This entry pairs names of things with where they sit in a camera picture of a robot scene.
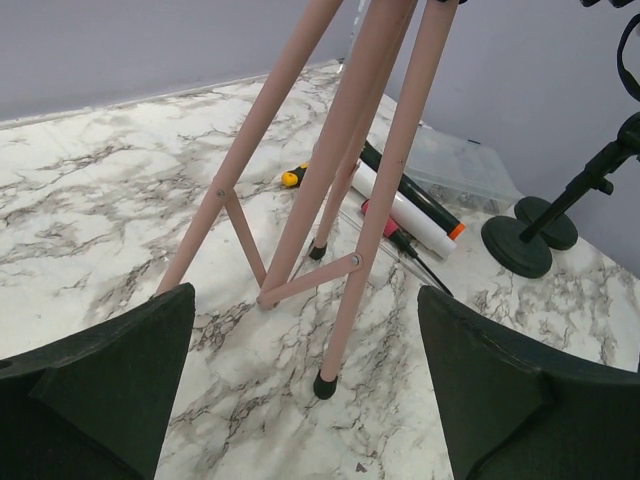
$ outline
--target black rubber tip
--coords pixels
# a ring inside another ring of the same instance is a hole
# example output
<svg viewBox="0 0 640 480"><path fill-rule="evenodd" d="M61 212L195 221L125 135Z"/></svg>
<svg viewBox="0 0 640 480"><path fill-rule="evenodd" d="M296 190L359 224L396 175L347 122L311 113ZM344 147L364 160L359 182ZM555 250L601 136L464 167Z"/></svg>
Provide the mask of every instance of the black rubber tip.
<svg viewBox="0 0 640 480"><path fill-rule="evenodd" d="M318 376L313 382L313 393L316 394L320 400L329 400L333 397L333 394L336 393L336 388L338 386L338 377L336 377L332 382L325 382L320 376L320 372L318 372Z"/></svg>
<svg viewBox="0 0 640 480"><path fill-rule="evenodd" d="M324 247L316 247L315 245L309 252L309 257L313 260L322 260L324 255L327 253L327 246Z"/></svg>
<svg viewBox="0 0 640 480"><path fill-rule="evenodd" d="M516 203L514 213L521 222L531 225L551 205L538 197L525 197ZM565 214L560 215L540 232L542 239L555 250L569 250L578 241L578 229Z"/></svg>
<svg viewBox="0 0 640 480"><path fill-rule="evenodd" d="M482 241L500 265L526 278L540 278L551 269L551 251L536 235L529 243L520 240L527 225L515 218L494 217L482 226Z"/></svg>

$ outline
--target gray wall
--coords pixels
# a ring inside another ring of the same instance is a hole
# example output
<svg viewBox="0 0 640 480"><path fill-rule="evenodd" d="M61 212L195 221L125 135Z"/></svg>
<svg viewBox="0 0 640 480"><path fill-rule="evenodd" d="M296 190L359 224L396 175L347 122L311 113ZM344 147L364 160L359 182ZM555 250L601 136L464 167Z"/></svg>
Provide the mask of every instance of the gray wall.
<svg viewBox="0 0 640 480"><path fill-rule="evenodd" d="M635 5L615 10L604 0L589 9L579 0L469 0L454 22L424 119L493 146L522 193L554 199L640 110L615 63ZM387 92L394 98L410 53L405 42ZM640 77L637 37L625 61ZM640 275L640 165L630 160L610 179L612 197L590 192L570 216L583 237Z"/></svg>
<svg viewBox="0 0 640 480"><path fill-rule="evenodd" d="M267 72L302 0L2 0L0 120ZM346 0L311 61L344 57Z"/></svg>

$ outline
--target pink tripod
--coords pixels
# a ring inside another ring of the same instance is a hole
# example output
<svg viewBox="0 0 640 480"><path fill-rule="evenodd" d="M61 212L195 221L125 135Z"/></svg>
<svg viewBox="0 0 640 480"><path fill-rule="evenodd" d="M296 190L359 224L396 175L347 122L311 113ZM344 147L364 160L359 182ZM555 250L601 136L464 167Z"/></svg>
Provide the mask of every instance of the pink tripod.
<svg viewBox="0 0 640 480"><path fill-rule="evenodd" d="M305 180L267 272L234 187L342 4L342 0L310 0L211 182L157 290L158 294L163 293L180 283L223 207L227 209L249 265L261 287L258 304L263 308L271 308L285 298L348 275L328 351L314 383L314 391L322 399L330 398L335 392L347 340L353 329L458 0L447 0L444 3L438 0L427 1L355 251L299 278L289 280L289 277L331 188L314 240L315 251L321 252L326 247L331 226L350 188L360 151L416 3L417 0L371 0L351 60L341 79Z"/></svg>

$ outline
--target marble surface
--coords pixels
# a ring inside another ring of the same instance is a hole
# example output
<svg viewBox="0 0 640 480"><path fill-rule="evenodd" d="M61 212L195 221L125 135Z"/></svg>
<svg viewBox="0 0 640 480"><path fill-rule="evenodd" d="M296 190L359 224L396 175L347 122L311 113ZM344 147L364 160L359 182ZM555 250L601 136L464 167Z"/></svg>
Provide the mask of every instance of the marble surface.
<svg viewBox="0 0 640 480"><path fill-rule="evenodd" d="M237 191L266 261L295 192L281 172L306 161L338 81L304 72ZM0 131L0 358L106 320L154 291L251 106L261 80ZM394 103L371 140L381 146ZM350 194L326 261L354 248ZM538 281L484 250L488 218L454 254L425 258L456 297L577 356L635 370L640 285L584 241ZM312 268L305 264L302 271ZM187 274L197 318L158 479L451 479L416 296L423 280L380 252L336 395L311 384L344 282L256 307L257 285L221 215Z"/></svg>

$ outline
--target white tube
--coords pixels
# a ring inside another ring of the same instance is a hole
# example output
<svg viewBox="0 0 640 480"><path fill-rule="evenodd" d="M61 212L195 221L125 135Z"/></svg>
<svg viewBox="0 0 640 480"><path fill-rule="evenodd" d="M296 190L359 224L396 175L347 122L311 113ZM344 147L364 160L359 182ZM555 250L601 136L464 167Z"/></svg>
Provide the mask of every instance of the white tube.
<svg viewBox="0 0 640 480"><path fill-rule="evenodd" d="M360 162L351 185L365 197L371 198L375 181L376 173L368 165ZM422 213L400 192L396 192L393 199L391 218L418 242L443 259L446 259L456 248L456 242L451 240L436 222Z"/></svg>

